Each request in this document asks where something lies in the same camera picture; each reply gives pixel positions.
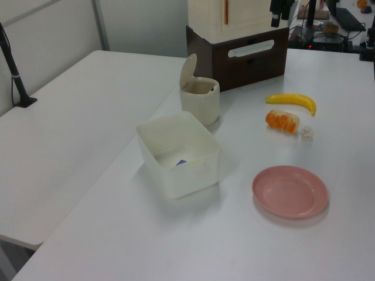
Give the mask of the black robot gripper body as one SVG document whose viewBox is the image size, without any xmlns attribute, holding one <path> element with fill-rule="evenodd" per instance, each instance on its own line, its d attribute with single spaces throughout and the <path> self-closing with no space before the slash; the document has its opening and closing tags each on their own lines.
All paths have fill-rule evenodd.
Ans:
<svg viewBox="0 0 375 281">
<path fill-rule="evenodd" d="M 270 12 L 289 13 L 294 2 L 294 0 L 271 0 Z"/>
</svg>

